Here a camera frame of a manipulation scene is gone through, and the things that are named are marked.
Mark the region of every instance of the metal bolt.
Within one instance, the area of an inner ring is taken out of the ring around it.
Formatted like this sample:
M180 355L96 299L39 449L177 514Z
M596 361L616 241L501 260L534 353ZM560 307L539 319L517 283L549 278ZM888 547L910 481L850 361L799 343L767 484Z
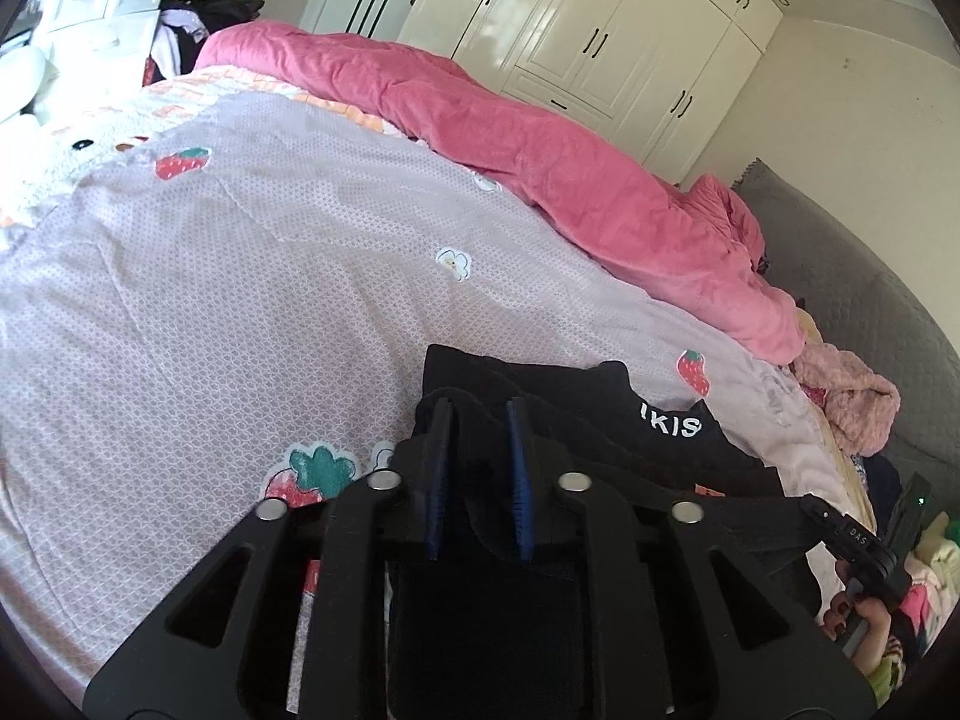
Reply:
M400 474L390 469L373 471L367 477L367 484L370 485L372 490L392 490L398 487L401 481L403 480L400 478Z
M590 489L593 480L585 473L569 471L560 477L560 486L568 493L585 493Z
M280 519L286 512L287 505L280 498L267 498L256 505L256 515L267 521Z
M678 522L688 525L700 522L704 518L703 507L699 503L693 503L693 501L680 501L680 503L674 504L670 512Z

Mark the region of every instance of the triangular cutout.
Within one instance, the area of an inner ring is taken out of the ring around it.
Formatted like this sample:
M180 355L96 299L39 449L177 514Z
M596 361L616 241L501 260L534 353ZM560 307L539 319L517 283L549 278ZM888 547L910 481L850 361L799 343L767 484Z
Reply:
M220 646L250 555L245 547L230 553L208 581L170 616L167 629L171 634L205 647Z
M771 641L785 637L790 626L776 612L770 602L740 573L722 552L710 556L720 592L733 621L733 630L740 646L755 650Z

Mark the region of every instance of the gray headboard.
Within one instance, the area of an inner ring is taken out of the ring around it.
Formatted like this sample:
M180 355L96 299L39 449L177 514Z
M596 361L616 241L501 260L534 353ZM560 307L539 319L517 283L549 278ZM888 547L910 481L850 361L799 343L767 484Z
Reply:
M824 340L899 388L883 454L904 482L933 483L935 507L960 514L960 357L904 282L823 208L757 160L733 189L760 220L766 278L803 298Z

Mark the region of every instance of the orange tag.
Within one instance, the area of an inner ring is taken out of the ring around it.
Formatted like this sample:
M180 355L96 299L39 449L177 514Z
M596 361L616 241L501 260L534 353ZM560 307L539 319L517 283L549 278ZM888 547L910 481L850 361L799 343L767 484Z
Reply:
M711 498L726 498L725 493L717 493L716 490L705 488L703 485L693 485L693 491L698 495L709 495Z

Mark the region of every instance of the fluffy pink cloth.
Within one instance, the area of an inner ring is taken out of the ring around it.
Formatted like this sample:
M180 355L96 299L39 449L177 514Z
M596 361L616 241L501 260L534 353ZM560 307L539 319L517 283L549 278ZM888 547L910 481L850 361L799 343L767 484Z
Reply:
M197 68L239 65L355 105L541 208L611 274L788 365L803 349L793 300L754 273L763 238L716 179L684 194L579 124L506 100L454 62L357 35L258 19L212 35Z
M870 457L882 450L899 410L899 392L890 381L832 343L808 343L793 372L800 384L827 391L824 414L840 451Z

